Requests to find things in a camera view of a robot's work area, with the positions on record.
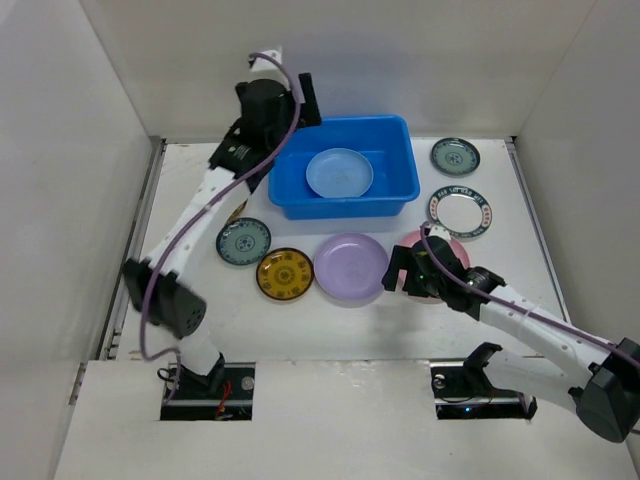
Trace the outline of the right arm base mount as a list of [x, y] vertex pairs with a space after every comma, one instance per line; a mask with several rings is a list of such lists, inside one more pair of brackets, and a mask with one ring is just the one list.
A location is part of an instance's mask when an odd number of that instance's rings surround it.
[[466, 376], [461, 360], [430, 364], [431, 387], [438, 420], [531, 420], [537, 400], [520, 392], [497, 389]]

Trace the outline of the purple plastic plate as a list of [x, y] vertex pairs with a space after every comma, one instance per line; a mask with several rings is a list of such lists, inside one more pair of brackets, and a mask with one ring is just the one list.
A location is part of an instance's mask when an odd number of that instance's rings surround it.
[[343, 233], [324, 241], [314, 256], [314, 272], [322, 290], [343, 302], [364, 302], [380, 295], [389, 256], [372, 237]]

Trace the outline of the pink plastic plate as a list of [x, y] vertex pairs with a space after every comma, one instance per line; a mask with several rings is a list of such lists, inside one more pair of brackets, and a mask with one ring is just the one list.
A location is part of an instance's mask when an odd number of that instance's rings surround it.
[[[413, 232], [410, 232], [409, 234], [405, 235], [402, 238], [402, 240], [400, 241], [400, 245], [403, 246], [403, 247], [410, 248], [418, 241], [419, 241], [419, 232], [418, 231], [413, 231]], [[456, 258], [461, 263], [462, 267], [464, 269], [468, 269], [471, 266], [470, 258], [469, 258], [468, 253], [466, 252], [464, 246], [456, 238], [451, 238], [448, 241], [448, 243], [449, 243], [449, 246], [452, 249], [454, 255], [456, 256]], [[397, 287], [400, 290], [402, 290], [404, 288], [406, 276], [407, 276], [407, 272], [405, 270], [400, 270], [399, 271], [399, 276], [398, 276], [398, 280], [397, 280]], [[422, 297], [420, 297], [420, 296], [412, 296], [412, 299], [414, 301], [416, 301], [416, 302], [424, 303], [424, 304], [439, 304], [439, 303], [442, 303], [441, 299], [436, 298], [434, 296], [422, 296]]]

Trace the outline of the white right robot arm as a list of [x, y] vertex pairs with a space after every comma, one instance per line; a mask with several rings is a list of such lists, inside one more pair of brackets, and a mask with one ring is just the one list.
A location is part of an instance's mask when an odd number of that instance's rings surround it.
[[511, 391], [574, 413], [591, 432], [621, 443], [639, 421], [639, 345], [613, 343], [572, 327], [528, 301], [499, 275], [466, 268], [428, 228], [410, 247], [394, 246], [382, 285], [411, 297], [436, 298], [451, 310], [498, 329], [538, 353], [509, 354], [485, 342], [462, 364], [473, 396]]

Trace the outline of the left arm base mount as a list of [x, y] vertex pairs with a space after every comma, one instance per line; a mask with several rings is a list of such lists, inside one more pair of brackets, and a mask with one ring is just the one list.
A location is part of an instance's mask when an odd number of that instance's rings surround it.
[[171, 395], [176, 368], [159, 368], [164, 382], [161, 421], [250, 421], [253, 415], [255, 363], [227, 363], [210, 385], [199, 381], [186, 369], [181, 372], [178, 390]]

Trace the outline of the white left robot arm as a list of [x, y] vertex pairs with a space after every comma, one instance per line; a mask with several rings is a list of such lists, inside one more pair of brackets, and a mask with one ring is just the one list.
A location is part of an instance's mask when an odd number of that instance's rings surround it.
[[272, 169], [292, 134], [316, 127], [322, 117], [310, 74], [298, 76], [301, 91], [285, 81], [261, 78], [236, 85], [240, 116], [209, 158], [203, 180], [167, 236], [141, 259], [129, 258], [122, 274], [142, 328], [171, 336], [176, 371], [167, 381], [190, 382], [199, 393], [218, 393], [224, 357], [209, 338], [207, 305], [192, 284], [205, 254], [234, 211]]

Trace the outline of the light blue plastic plate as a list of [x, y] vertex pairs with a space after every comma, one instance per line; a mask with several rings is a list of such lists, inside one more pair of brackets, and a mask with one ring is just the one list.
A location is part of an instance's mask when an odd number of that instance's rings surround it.
[[374, 170], [361, 153], [332, 148], [309, 161], [305, 178], [311, 190], [322, 198], [356, 198], [370, 189]]

